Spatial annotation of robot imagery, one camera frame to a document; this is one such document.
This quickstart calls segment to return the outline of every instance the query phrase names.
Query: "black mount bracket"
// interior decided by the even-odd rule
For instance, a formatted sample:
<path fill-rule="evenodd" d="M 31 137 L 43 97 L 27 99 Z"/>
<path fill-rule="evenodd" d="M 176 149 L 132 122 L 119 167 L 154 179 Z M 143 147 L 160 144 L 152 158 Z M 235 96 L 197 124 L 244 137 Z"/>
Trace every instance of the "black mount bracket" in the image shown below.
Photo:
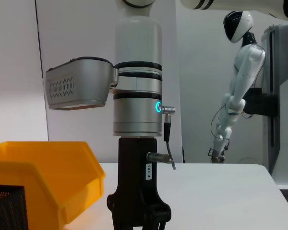
<path fill-rule="evenodd" d="M 114 230 L 164 230 L 171 220 L 171 209 L 157 191 L 157 163 L 146 158 L 156 151 L 154 138 L 119 139 L 118 187 L 107 200 Z"/>
<path fill-rule="evenodd" d="M 278 116 L 277 96 L 264 94 L 262 88 L 250 88 L 243 99 L 246 102 L 243 111 L 247 114 L 269 117 Z"/>

